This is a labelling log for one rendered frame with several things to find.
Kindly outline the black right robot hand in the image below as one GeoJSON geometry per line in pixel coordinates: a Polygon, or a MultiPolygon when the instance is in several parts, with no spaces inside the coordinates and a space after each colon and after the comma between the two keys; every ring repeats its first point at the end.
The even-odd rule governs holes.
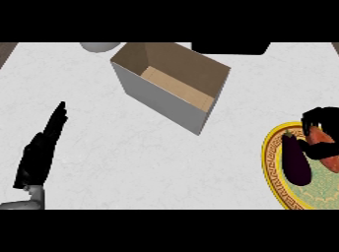
{"type": "MultiPolygon", "coordinates": [[[[302,114],[302,131],[310,135],[310,127],[321,126],[323,131],[335,140],[335,150],[339,152],[339,107],[316,107],[302,114]]],[[[314,153],[314,147],[307,141],[298,141],[305,154],[311,159],[320,159],[314,153]]]]}

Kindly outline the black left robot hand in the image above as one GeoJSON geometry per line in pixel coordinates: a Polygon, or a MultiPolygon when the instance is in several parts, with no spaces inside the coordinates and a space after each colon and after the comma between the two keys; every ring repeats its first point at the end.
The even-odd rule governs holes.
{"type": "Polygon", "coordinates": [[[24,189],[27,186],[43,186],[55,154],[55,147],[67,122],[65,102],[62,101],[49,117],[46,127],[39,132],[24,148],[14,187],[24,189]]]}

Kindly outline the orange sweet potato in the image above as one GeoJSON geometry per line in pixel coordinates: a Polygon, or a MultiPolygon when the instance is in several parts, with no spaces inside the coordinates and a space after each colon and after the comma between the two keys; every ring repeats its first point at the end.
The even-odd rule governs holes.
{"type": "Polygon", "coordinates": [[[314,147],[316,156],[320,158],[326,168],[339,173],[339,152],[335,150],[335,140],[327,133],[317,127],[310,127],[310,135],[305,137],[314,147]]]}

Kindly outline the yellow rimmed patterned plate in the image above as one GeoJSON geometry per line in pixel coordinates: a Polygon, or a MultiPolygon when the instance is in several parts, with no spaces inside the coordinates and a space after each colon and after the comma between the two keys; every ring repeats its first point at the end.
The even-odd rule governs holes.
{"type": "Polygon", "coordinates": [[[313,179],[305,186],[289,181],[283,171],[283,135],[290,131],[304,139],[299,122],[286,122],[270,132],[262,147],[262,166],[273,193],[286,209],[339,209],[339,173],[320,160],[310,159],[313,179]]]}

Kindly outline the open cardboard box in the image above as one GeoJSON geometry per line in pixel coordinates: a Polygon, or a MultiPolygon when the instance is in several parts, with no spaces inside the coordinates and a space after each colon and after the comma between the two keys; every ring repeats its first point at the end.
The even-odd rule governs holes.
{"type": "Polygon", "coordinates": [[[175,42],[129,42],[111,63],[128,95],[200,135],[231,68],[175,42]]]}

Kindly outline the dark purple eggplant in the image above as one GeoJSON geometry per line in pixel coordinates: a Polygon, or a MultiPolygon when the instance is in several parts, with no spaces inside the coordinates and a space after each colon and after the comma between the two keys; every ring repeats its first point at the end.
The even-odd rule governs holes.
{"type": "Polygon", "coordinates": [[[311,183],[311,167],[299,147],[296,135],[286,131],[283,134],[283,171],[296,186],[311,183]]]}

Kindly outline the black appliance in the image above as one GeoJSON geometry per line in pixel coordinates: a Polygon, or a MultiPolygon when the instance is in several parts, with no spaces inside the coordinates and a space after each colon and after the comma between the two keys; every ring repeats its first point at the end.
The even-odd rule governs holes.
{"type": "Polygon", "coordinates": [[[270,42],[194,42],[193,50],[203,54],[262,55],[270,42]]]}

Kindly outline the grey round bowl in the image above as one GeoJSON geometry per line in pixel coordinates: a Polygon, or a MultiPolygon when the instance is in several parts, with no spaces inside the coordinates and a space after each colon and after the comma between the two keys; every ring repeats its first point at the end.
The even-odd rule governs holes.
{"type": "Polygon", "coordinates": [[[107,52],[120,45],[119,42],[82,42],[82,47],[95,53],[107,52]]]}

